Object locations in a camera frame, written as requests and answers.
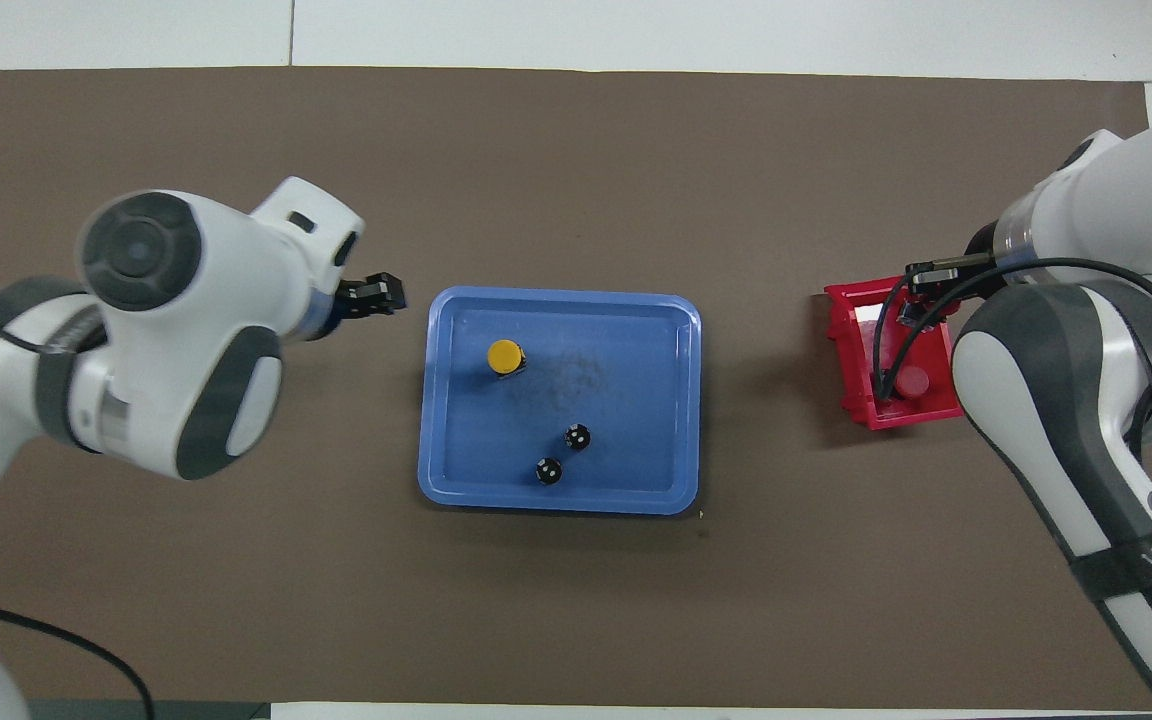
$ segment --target white floor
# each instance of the white floor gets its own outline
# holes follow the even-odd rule
[[[1152,0],[0,0],[0,69],[288,63],[1142,81],[1152,122]],[[274,717],[566,720],[591,712],[294,703],[275,706]],[[598,710],[624,720],[982,714]]]

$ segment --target yellow button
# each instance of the yellow button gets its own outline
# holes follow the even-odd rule
[[[488,348],[488,365],[499,376],[516,373],[522,369],[526,356],[522,354],[522,347],[511,340],[498,340]]]

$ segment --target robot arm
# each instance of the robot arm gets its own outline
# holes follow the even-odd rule
[[[0,291],[0,477],[40,434],[183,479],[241,457],[273,415],[282,342],[406,306],[392,275],[340,281],[362,228],[302,179],[251,215],[173,191],[112,202],[81,236],[86,287]],[[1,667],[0,717],[26,717]]]
[[[1152,281],[1152,129],[1089,137],[992,241],[988,259],[1016,268],[1014,285],[958,336],[961,404],[1152,689],[1152,482],[1135,447],[1152,441],[1152,300],[1087,270],[1024,270],[1094,259]]]

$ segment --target brown mat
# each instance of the brown mat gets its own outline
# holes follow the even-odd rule
[[[1138,85],[453,69],[0,73],[0,286],[76,274],[109,197],[251,209],[287,174],[367,219],[411,309],[289,348],[273,429],[173,483],[51,441],[0,486],[0,602],[165,698],[1152,708],[965,420],[838,409],[826,283],[953,255]],[[702,494],[676,520],[434,507],[430,301],[666,291],[704,318]],[[37,697],[131,697],[0,628]]]

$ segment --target blue plastic tray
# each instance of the blue plastic tray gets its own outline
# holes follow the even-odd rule
[[[488,347],[522,346],[498,378]],[[563,432],[590,429],[585,450]],[[672,295],[452,287],[429,311],[420,488],[444,505],[673,515],[696,498],[700,314]],[[535,467],[562,462],[544,486]]]

